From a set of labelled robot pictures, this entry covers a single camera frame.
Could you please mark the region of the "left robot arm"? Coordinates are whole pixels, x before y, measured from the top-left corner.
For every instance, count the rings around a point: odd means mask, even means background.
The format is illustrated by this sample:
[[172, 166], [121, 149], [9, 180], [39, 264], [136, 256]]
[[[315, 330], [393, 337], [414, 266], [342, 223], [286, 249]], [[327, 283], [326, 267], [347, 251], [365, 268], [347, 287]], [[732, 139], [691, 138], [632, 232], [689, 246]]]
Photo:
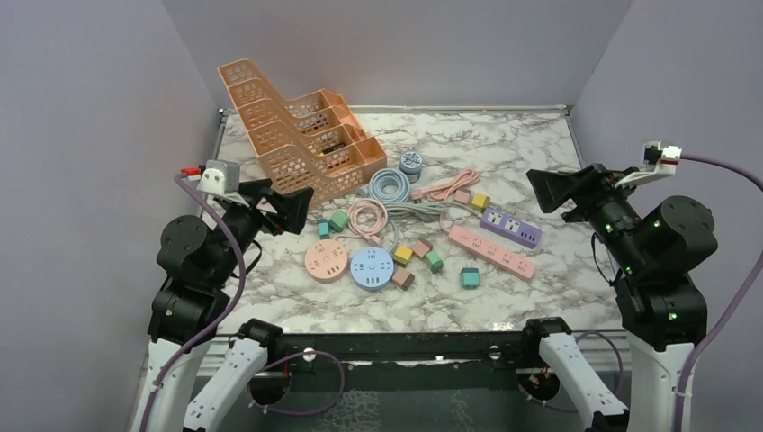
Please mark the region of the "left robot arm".
[[167, 278], [155, 296], [148, 334], [148, 368], [132, 428], [135, 431], [213, 431], [259, 368], [272, 369], [283, 357], [282, 329], [258, 319], [244, 327], [243, 351], [193, 396], [193, 387], [216, 336], [232, 312], [253, 266], [245, 251], [259, 232], [301, 233], [314, 191], [279, 194], [269, 179], [207, 187], [202, 175], [175, 175], [175, 182], [215, 220], [171, 220], [161, 234], [158, 265]]

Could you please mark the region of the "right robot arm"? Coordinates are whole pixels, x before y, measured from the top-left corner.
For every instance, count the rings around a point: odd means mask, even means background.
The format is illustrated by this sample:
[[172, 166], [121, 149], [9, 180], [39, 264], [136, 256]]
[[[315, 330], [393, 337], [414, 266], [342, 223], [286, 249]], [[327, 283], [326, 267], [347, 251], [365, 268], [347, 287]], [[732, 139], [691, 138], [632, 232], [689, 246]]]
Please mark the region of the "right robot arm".
[[718, 247], [713, 215], [683, 195], [643, 217], [628, 201], [639, 185], [674, 171], [593, 164], [573, 173], [527, 174], [543, 212], [573, 202], [564, 221], [588, 223], [618, 264], [613, 286], [631, 352], [629, 404], [606, 388], [562, 319], [530, 319], [519, 342], [527, 364], [546, 364], [558, 377], [587, 431], [666, 431], [692, 380], [688, 359], [705, 338], [708, 309], [689, 274]]

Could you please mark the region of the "teal blue usb charger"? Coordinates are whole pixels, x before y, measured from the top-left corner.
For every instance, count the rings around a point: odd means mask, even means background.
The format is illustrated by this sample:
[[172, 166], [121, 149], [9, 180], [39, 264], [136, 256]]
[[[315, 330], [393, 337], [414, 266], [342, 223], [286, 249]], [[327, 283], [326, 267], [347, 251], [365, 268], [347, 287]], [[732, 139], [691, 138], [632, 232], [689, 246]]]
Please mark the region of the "teal blue usb charger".
[[461, 287], [472, 290], [480, 286], [480, 270], [475, 267], [464, 267], [460, 272]]

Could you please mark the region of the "dark green usb charger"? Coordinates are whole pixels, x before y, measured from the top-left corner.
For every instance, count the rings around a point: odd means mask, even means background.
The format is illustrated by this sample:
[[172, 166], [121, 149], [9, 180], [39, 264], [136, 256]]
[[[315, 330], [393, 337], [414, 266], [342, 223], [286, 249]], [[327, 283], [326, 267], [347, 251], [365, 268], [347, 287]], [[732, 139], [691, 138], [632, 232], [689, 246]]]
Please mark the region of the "dark green usb charger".
[[444, 261], [434, 250], [425, 254], [424, 261], [433, 274], [439, 274], [443, 271]]

